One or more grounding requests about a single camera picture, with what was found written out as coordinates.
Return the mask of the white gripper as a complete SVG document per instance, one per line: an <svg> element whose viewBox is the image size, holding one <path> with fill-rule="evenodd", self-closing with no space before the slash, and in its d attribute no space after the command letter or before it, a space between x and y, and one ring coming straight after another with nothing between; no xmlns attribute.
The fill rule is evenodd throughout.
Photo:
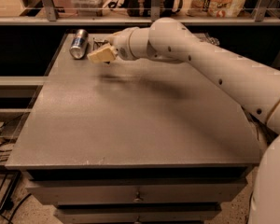
<svg viewBox="0 0 280 224"><path fill-rule="evenodd" d="M131 51L130 38L135 28L127 28L109 35L105 40L110 44L104 44L100 48L87 54L92 63L109 63L117 56L124 61L135 61L136 57Z"/></svg>

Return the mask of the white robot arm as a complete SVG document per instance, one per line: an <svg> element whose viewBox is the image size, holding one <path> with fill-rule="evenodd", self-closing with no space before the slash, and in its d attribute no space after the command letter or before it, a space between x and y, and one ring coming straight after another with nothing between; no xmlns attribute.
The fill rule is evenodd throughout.
<svg viewBox="0 0 280 224"><path fill-rule="evenodd" d="M248 224L280 224L280 71L202 41L172 18L116 32L88 54L93 63L118 57L189 63L277 134L259 164Z"/></svg>

